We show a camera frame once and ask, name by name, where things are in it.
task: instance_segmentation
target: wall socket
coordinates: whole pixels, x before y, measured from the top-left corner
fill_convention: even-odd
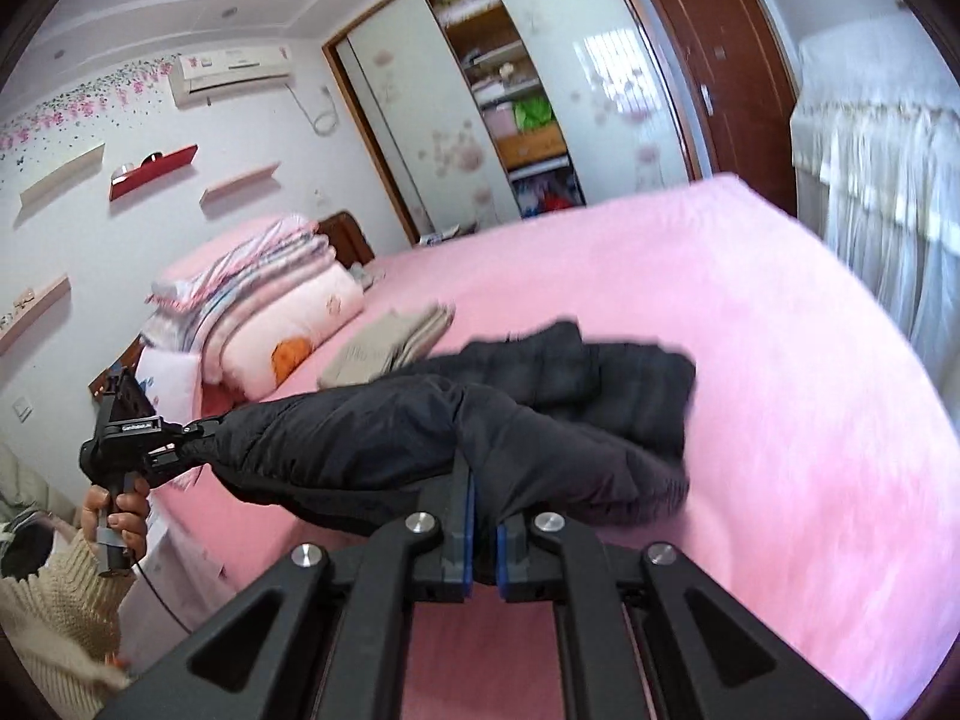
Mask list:
[[[13,401],[13,413],[16,414],[16,418],[20,420],[21,425],[30,418],[33,412],[34,405],[26,397],[18,397]]]

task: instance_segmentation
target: silver bolt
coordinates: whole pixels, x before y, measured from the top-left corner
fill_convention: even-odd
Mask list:
[[[323,560],[323,550],[315,544],[301,544],[290,553],[290,560],[301,568],[312,568]]]
[[[436,524],[433,514],[427,512],[416,512],[406,518],[407,530],[413,533],[430,533]]]
[[[534,517],[536,529],[544,533],[557,533],[558,531],[562,531],[565,524],[566,520],[556,512],[541,512]]]
[[[677,562],[677,550],[670,544],[651,544],[647,548],[647,557],[653,565],[673,565]]]

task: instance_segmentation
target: pink bed sheet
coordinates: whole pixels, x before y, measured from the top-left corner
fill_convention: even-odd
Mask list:
[[[923,367],[871,296],[737,179],[525,221],[373,265],[357,320],[456,304],[437,352],[576,317],[587,338],[656,340],[697,364],[681,515],[602,536],[682,547],[875,720],[903,714],[960,632],[960,447]],[[248,584],[299,541],[342,533],[231,498],[205,472],[164,502]],[[563,716],[544,605],[478,589],[416,610],[408,720]]]

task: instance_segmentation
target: cream sweater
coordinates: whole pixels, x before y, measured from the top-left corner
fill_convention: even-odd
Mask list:
[[[131,578],[101,579],[90,544],[70,549],[23,581],[0,579],[0,625],[51,707],[64,720],[90,720],[128,685],[104,659],[120,644],[117,608]]]

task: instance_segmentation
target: door handle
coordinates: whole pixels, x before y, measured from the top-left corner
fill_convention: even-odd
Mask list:
[[[707,115],[713,116],[713,100],[710,98],[710,90],[707,88],[707,84],[700,84],[700,94],[704,98],[704,105],[707,106]]]

